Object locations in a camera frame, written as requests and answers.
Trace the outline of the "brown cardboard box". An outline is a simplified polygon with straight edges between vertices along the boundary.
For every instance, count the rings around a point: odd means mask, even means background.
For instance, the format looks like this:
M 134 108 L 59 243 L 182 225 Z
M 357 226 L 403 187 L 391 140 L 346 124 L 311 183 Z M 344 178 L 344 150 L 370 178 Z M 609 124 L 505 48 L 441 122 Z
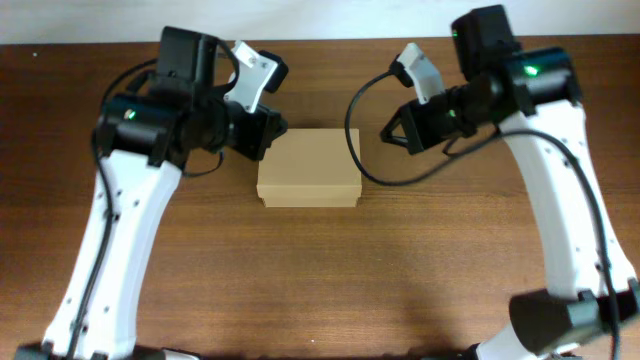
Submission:
M 267 208 L 352 208 L 362 175 L 342 129 L 290 129 L 259 162 L 256 189 Z

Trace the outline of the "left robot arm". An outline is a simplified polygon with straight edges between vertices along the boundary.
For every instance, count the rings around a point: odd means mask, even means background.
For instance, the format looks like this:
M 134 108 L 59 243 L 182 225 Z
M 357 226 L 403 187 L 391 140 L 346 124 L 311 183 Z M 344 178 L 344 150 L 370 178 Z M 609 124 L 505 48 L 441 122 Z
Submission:
M 154 239 L 190 153 L 230 148 L 263 159 L 288 124 L 260 98 L 288 71 L 243 41 L 168 26 L 158 55 L 109 85 L 91 135 L 93 203 L 69 285 L 43 339 L 18 347 L 17 358 L 133 357 Z

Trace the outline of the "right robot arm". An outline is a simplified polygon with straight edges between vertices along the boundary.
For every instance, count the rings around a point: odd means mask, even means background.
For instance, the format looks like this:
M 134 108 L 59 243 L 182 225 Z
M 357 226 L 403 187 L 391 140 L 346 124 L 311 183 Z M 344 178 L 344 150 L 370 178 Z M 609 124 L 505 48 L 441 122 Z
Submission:
M 408 44 L 389 72 L 417 97 L 381 139 L 417 154 L 494 126 L 525 182 L 546 272 L 543 289 L 512 297 L 508 325 L 463 357 L 567 359 L 600 336 L 618 340 L 639 315 L 639 281 L 603 204 L 569 55 L 559 47 L 524 50 L 500 5 L 470 11 L 451 31 L 465 84 L 446 88 L 423 51 Z

